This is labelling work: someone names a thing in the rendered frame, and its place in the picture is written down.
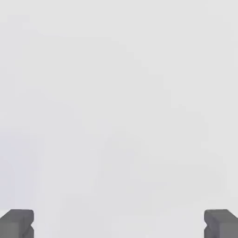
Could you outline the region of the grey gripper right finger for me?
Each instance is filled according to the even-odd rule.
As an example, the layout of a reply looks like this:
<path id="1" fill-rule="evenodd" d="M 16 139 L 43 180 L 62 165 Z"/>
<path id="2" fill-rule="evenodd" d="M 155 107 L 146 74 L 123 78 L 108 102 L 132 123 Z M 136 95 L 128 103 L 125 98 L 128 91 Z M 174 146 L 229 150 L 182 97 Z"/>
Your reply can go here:
<path id="1" fill-rule="evenodd" d="M 205 210 L 204 221 L 204 238 L 238 238 L 238 218 L 229 210 Z"/>

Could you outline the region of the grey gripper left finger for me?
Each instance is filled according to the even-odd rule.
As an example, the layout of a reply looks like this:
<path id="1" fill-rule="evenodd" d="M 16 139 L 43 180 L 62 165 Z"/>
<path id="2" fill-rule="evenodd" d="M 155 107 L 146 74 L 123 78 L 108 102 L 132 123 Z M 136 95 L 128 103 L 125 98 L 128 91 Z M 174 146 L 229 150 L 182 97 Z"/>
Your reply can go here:
<path id="1" fill-rule="evenodd" d="M 0 218 L 0 238 L 34 238 L 34 211 L 11 209 Z"/>

